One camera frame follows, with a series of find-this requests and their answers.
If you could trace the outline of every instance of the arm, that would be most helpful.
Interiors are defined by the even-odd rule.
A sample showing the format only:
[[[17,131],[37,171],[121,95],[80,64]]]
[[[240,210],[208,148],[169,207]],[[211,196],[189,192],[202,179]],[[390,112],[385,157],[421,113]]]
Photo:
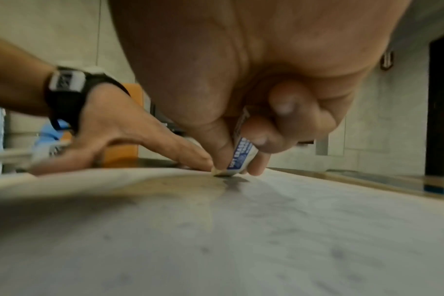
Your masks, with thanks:
[[[53,65],[0,40],[0,107],[48,116],[43,92],[54,70]]]

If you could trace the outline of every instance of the white eraser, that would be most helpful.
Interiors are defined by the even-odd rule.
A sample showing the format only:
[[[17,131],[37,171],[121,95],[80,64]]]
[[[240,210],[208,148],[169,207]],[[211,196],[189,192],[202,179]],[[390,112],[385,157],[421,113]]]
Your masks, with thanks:
[[[221,171],[216,168],[212,168],[211,173],[213,176],[230,177],[244,171],[258,153],[258,149],[250,141],[248,141],[248,139],[240,136],[242,124],[248,118],[250,118],[250,114],[246,108],[243,108],[243,113],[238,119],[237,125],[235,126],[235,130],[233,132],[233,142],[236,144],[236,146],[232,161],[225,170]]]

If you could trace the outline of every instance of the hand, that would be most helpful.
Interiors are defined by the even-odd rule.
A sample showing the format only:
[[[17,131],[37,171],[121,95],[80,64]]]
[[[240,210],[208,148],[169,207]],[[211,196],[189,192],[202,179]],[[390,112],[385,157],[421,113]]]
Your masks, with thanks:
[[[202,148],[170,132],[112,84],[92,89],[80,118],[80,131],[65,152],[30,170],[34,175],[86,169],[116,143],[139,144],[183,165],[210,171],[212,160]]]
[[[242,128],[260,153],[326,136],[344,118],[410,0],[111,1],[131,66],[160,110],[217,168],[233,155],[244,105],[269,107]]]

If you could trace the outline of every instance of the black watch strap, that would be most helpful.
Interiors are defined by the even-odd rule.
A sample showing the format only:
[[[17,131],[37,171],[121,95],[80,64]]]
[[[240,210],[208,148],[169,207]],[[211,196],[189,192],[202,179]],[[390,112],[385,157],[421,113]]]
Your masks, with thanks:
[[[53,128],[77,133],[87,95],[102,83],[113,84],[129,95],[121,83],[106,74],[90,74],[73,68],[58,67],[48,80],[45,90],[45,101],[51,109],[50,121]],[[70,128],[62,128],[59,119],[66,121]]]

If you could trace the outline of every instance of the person's right hand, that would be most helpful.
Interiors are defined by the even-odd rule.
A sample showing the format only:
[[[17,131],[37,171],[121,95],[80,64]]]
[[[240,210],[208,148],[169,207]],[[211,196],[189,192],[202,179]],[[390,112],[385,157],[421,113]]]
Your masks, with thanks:
[[[410,0],[110,1],[128,60],[158,108],[224,169],[242,128],[260,153],[326,136],[386,49]]]

